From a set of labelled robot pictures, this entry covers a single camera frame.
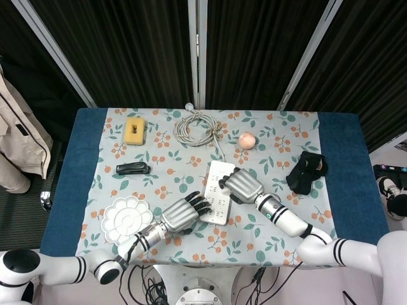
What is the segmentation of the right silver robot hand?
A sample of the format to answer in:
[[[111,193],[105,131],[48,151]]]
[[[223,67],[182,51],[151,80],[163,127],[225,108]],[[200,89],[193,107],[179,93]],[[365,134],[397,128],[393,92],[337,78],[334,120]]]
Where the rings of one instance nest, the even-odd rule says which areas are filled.
[[[229,175],[224,175],[218,184],[221,189],[227,189],[230,199],[239,205],[255,204],[256,198],[265,191],[261,182],[239,167],[235,167]]]

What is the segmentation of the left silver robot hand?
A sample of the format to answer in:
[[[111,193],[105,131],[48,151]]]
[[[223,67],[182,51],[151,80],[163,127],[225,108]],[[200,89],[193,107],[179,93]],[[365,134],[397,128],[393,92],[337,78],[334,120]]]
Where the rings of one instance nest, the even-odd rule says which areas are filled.
[[[211,211],[209,201],[200,191],[194,191],[164,210],[160,216],[160,224],[164,226],[166,232],[178,233],[188,224]]]

